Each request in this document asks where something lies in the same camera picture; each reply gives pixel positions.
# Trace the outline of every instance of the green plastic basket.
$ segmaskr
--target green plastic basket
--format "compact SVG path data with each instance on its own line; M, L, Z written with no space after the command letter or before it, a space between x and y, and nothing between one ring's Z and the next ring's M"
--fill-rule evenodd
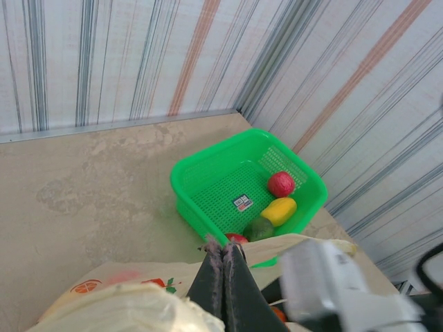
M326 202L326 186L284 143L261 129L249 129L180 160L171 173L177 210L201 237L211 234L224 245L226 233L241 234L275 199L267 181L279 171L290 173L296 182L290 197L297 211L275 235L300 233ZM235 202L244 195L252 205L240 212Z

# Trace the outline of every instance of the striped wall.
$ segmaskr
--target striped wall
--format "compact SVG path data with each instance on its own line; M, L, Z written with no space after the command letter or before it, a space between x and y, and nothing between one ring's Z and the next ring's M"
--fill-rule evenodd
M324 179L392 280L443 241L443 1L321 0L242 109Z
M291 0L1 0L0 134L233 107Z

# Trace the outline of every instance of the concrete floor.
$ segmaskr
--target concrete floor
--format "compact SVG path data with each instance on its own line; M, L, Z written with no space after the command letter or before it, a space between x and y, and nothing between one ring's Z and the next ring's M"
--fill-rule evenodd
M0 331L106 261L201 261L171 169L249 127L232 114L0 145Z

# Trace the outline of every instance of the yellow mango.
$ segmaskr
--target yellow mango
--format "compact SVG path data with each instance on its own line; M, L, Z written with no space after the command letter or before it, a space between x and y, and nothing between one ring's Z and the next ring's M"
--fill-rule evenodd
M272 222L274 227L283 225L297 210L297 203L290 197L274 199L260 216Z

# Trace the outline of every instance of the red apple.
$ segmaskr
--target red apple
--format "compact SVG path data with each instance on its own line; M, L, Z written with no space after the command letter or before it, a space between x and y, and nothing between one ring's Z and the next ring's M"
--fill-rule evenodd
M237 233L227 233L225 234L229 241L235 241L240 244L248 243L248 239L244 237L243 235L237 234Z
M268 181L268 189L275 197L286 197L296 188L292 176L286 172L275 173Z

